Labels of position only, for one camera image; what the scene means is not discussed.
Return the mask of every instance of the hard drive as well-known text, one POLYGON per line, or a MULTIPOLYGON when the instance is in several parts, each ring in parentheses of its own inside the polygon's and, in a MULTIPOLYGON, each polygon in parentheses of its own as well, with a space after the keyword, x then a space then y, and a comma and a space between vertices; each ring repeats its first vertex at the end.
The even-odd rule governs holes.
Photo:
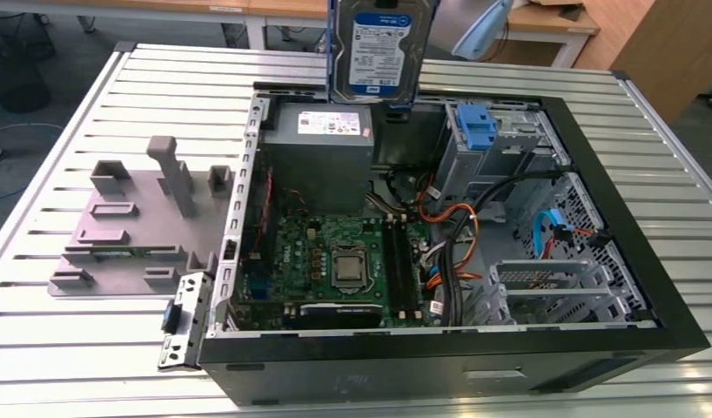
POLYGON ((410 106, 439 0, 331 0, 330 100, 410 106))

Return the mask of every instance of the green circuit board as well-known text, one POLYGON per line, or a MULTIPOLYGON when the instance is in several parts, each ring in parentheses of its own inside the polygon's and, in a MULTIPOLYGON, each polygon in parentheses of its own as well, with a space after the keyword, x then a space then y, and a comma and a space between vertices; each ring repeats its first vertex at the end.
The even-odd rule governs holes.
MULTIPOLYGON (((408 224, 411 246, 418 248, 428 238, 422 223, 408 224)), ((368 217, 287 217, 282 218, 275 243, 275 270, 266 284, 267 297, 250 303, 248 317, 256 329, 282 329, 282 309, 287 303, 371 303, 383 306, 383 327, 423 327, 427 308, 422 303, 423 319, 399 318, 390 308, 390 287, 384 268, 383 220, 368 217), (334 269, 338 255, 363 257, 367 281, 362 287, 338 287, 334 269)), ((415 263, 414 277, 419 280, 415 263)))

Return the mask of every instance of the gray plastic shroud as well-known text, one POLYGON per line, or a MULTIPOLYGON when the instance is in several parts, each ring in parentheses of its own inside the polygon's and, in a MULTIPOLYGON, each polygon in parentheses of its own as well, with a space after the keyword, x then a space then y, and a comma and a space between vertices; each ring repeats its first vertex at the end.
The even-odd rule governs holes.
POLYGON ((214 276, 235 173, 191 172, 176 139, 154 137, 147 154, 160 171, 99 161, 95 192, 50 285, 52 296, 151 296, 176 292, 180 277, 214 276))

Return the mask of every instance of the slotted metal table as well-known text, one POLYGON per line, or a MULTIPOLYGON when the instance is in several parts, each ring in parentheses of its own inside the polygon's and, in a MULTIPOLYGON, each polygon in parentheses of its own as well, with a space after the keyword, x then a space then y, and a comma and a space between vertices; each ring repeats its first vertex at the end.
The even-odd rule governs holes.
MULTIPOLYGON (((150 136, 172 135, 191 170, 235 169, 254 82, 324 76, 324 58, 306 53, 139 44, 112 54, 0 232, 0 415, 712 418, 712 348, 579 394, 239 408, 206 373, 158 372, 166 300, 50 297, 96 161, 156 169, 150 136)), ((712 182, 631 82, 604 71, 427 61, 420 84, 566 99, 712 343, 712 182)))

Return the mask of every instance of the motherboard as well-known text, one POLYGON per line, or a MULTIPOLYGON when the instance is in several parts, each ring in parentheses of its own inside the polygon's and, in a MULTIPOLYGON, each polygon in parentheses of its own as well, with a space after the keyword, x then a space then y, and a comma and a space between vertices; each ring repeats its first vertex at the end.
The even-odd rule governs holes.
POLYGON ((422 327, 419 257, 428 229, 372 217, 278 222, 272 274, 247 277, 238 323, 259 330, 422 327))

